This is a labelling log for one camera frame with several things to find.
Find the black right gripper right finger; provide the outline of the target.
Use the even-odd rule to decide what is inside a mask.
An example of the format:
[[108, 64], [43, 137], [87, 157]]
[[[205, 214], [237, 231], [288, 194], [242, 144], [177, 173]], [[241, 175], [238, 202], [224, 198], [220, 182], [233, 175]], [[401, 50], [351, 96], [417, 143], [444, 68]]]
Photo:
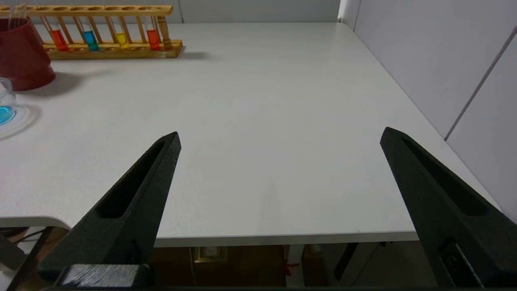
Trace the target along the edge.
[[516, 224], [402, 131], [380, 145], [438, 285], [515, 287]]

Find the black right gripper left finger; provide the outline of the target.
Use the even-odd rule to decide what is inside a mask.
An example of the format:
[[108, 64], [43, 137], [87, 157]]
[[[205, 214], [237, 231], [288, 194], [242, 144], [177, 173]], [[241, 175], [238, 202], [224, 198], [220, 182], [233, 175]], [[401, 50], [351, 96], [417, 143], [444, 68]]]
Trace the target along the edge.
[[40, 276], [54, 283], [151, 283], [148, 263], [180, 151], [177, 132], [159, 138], [40, 262]]

